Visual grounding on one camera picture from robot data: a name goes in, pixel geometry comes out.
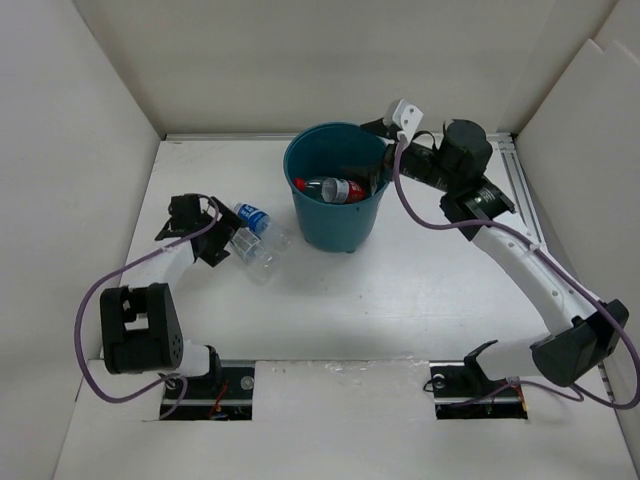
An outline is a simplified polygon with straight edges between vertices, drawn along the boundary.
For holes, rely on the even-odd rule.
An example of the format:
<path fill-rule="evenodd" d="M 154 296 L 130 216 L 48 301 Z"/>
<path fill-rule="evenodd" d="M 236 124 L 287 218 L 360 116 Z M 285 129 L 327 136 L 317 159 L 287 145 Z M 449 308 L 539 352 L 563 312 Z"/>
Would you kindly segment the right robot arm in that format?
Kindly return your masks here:
<path fill-rule="evenodd" d="M 618 343 L 632 343 L 624 331 L 629 312 L 618 300 L 605 302 L 579 284 L 536 243 L 514 203 L 486 174 L 493 149 L 485 131 L 470 120 L 446 125 L 431 147 L 417 143 L 417 124 L 383 118 L 362 124 L 389 140 L 381 170 L 394 182 L 402 176 L 442 192 L 444 230 L 458 230 L 506 273 L 541 316 L 541 335 L 490 340 L 468 354 L 462 381 L 483 394 L 510 377 L 540 375 L 576 389 L 585 373 L 607 358 Z"/>

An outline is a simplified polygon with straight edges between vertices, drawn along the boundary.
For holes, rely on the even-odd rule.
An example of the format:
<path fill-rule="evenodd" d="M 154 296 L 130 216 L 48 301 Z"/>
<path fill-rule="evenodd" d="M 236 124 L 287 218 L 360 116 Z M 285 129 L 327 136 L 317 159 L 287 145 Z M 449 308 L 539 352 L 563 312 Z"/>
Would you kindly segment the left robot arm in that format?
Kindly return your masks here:
<path fill-rule="evenodd" d="M 183 336 L 173 290 L 197 261 L 214 268 L 226 259 L 245 223 L 217 198 L 195 193 L 172 197 L 168 213 L 154 255 L 100 295 L 104 363 L 114 375 L 178 374 L 208 397 L 224 383 L 221 360 L 214 347 Z"/>

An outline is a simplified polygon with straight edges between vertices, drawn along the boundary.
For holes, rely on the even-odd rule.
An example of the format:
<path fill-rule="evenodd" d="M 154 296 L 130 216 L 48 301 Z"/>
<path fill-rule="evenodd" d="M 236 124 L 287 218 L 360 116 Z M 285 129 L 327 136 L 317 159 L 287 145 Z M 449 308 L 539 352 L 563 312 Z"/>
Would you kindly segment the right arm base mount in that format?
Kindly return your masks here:
<path fill-rule="evenodd" d="M 488 379 L 478 364 L 477 357 L 495 343 L 482 344 L 463 360 L 429 362 L 423 391 L 433 396 L 437 420 L 528 419 L 522 389 L 507 379 Z"/>

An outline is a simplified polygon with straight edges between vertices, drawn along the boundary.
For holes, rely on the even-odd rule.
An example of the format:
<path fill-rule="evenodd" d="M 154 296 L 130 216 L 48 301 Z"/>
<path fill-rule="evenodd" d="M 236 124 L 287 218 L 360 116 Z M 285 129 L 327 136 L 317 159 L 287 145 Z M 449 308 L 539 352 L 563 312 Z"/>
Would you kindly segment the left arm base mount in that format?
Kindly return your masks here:
<path fill-rule="evenodd" d="M 176 406 L 180 386 L 166 388 L 159 409 L 165 421 L 250 421 L 253 416 L 255 363 L 223 361 L 217 386 L 190 379 L 184 399 Z"/>

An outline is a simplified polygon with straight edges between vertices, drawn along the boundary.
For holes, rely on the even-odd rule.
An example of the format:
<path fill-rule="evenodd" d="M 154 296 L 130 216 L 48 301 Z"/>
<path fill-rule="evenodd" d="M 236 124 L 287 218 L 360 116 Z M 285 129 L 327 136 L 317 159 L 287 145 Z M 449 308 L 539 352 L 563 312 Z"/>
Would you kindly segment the red label water bottle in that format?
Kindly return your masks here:
<path fill-rule="evenodd" d="M 364 200 L 366 191 L 352 180 L 334 177 L 295 178 L 294 186 L 307 197 L 326 204 L 351 204 Z"/>

